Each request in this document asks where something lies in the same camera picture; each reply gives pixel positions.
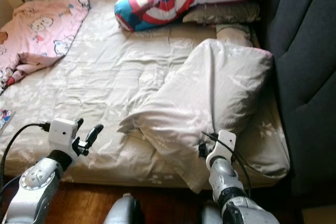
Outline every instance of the pink blanket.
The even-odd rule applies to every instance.
[[[89,11],[89,0],[31,1],[0,29],[0,94],[69,50]]]

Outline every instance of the black cable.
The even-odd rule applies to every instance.
[[[214,137],[214,136],[211,136],[210,134],[207,134],[205,132],[202,131],[202,133],[208,137],[210,137],[210,139],[214,140],[215,142],[219,142],[220,144],[222,144],[225,148],[227,148],[231,154],[234,156],[234,158],[238,161],[241,169],[243,170],[244,172],[244,175],[246,177],[246,180],[247,180],[247,194],[248,194],[248,197],[251,198],[251,180],[250,180],[250,177],[249,175],[247,174],[247,171],[243,165],[243,163],[241,162],[239,156],[233,151],[231,150],[231,148],[229,146],[227,146],[226,144],[224,144],[222,141],[220,141],[218,138]]]
[[[13,142],[15,141],[15,139],[17,138],[17,136],[19,136],[19,134],[25,129],[28,128],[30,126],[40,126],[42,127],[45,131],[49,130],[49,128],[47,126],[50,126],[50,123],[29,123],[25,126],[23,126],[20,130],[18,130],[18,132],[15,133],[15,135],[13,136],[13,138],[10,140],[10,142],[8,143],[6,150],[4,152],[4,155],[2,156],[1,159],[1,164],[0,164],[0,189],[3,190],[4,188],[4,180],[5,180],[5,162],[6,162],[6,157],[7,154],[9,152],[10,147],[12,146]],[[3,196],[0,195],[0,217],[2,217],[2,202],[3,202]]]
[[[17,176],[17,177],[15,177],[15,178],[13,178],[12,180],[10,180],[1,190],[0,190],[0,196],[2,196],[2,194],[4,193],[4,191],[7,189],[7,187],[11,184],[11,183],[13,183],[13,182],[15,182],[15,181],[17,181],[18,179],[20,179],[21,178],[21,175],[19,175],[19,176]]]

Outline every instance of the beige bed sheet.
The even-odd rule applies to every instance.
[[[181,24],[139,33],[123,32],[114,18],[116,1],[91,0],[92,9],[68,54],[53,67],[27,76],[2,94],[0,107],[14,109],[16,114],[0,136],[1,155],[24,124],[82,117],[85,121],[78,132],[82,138],[99,122],[105,127],[90,154],[80,157],[69,168],[65,180],[186,187],[140,132],[124,135],[116,130],[122,118],[146,102],[174,75],[193,48],[206,38],[216,38],[216,30]],[[281,124],[274,127],[274,132],[282,132]],[[266,147],[256,148],[253,155],[247,152],[245,156],[254,187],[275,184],[289,169],[285,138],[280,134],[266,141]],[[49,151],[46,132],[37,127],[26,129],[8,154],[6,174],[22,173]],[[270,161],[265,160],[268,153],[275,155]]]

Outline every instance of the white sheet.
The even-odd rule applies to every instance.
[[[55,66],[33,73],[2,94],[0,107],[13,108],[16,114],[0,135],[0,153],[26,123],[83,117],[85,122],[79,131],[82,138],[98,122],[105,128],[89,156],[79,158],[69,169],[66,180],[185,187],[140,132],[124,135],[116,130],[122,118],[174,75],[199,43],[216,38],[216,30],[175,25],[140,33],[122,32],[114,19],[115,1],[91,0],[92,9],[69,53]],[[279,146],[286,148],[283,144],[267,148],[275,148],[276,153]],[[256,150],[255,154],[262,158],[264,151]],[[8,154],[6,174],[22,173],[48,152],[47,133],[33,127],[25,130]],[[287,160],[282,152],[278,153],[278,159]],[[284,163],[273,173],[269,169],[273,163],[248,167],[253,186],[274,184],[284,177],[288,170]]]

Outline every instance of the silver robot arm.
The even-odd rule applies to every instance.
[[[2,223],[45,222],[49,203],[57,191],[63,172],[76,162],[79,155],[88,155],[88,149],[103,129],[102,124],[96,125],[83,142],[76,137],[82,123],[83,119],[75,122],[63,119],[51,121],[48,140],[52,151],[22,174],[19,189]]]
[[[238,174],[231,165],[231,152],[223,146],[234,149],[236,136],[221,130],[214,149],[206,159],[210,170],[209,182],[213,189],[213,200],[217,203],[223,223],[229,224],[279,224],[269,212],[249,199]]]

